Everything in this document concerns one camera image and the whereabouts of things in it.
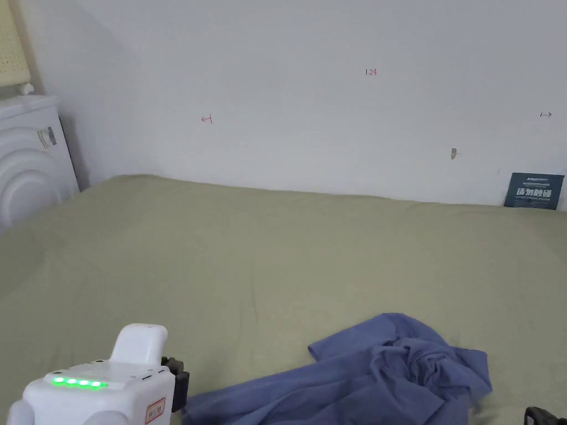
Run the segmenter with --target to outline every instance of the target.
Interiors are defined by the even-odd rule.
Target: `label on robot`
[[[146,409],[146,424],[150,423],[152,420],[157,419],[166,409],[166,399],[156,401],[150,404]]]

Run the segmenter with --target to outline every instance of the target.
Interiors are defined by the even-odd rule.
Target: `white appliance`
[[[0,233],[78,191],[57,98],[0,100]]]

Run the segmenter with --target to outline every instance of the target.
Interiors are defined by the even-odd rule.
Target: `green led light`
[[[68,388],[89,388],[91,391],[97,391],[108,386],[106,382],[89,381],[87,379],[77,380],[76,378],[63,378],[60,376],[53,378],[51,382],[56,386],[66,386]]]

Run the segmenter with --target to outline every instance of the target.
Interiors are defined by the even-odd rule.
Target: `blue cloth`
[[[316,363],[190,397],[184,425],[466,424],[486,353],[386,313],[309,346]]]

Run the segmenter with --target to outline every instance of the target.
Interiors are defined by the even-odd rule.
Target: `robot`
[[[183,409],[189,374],[162,357],[167,329],[131,324],[108,360],[50,372],[29,383],[7,425],[169,425]]]

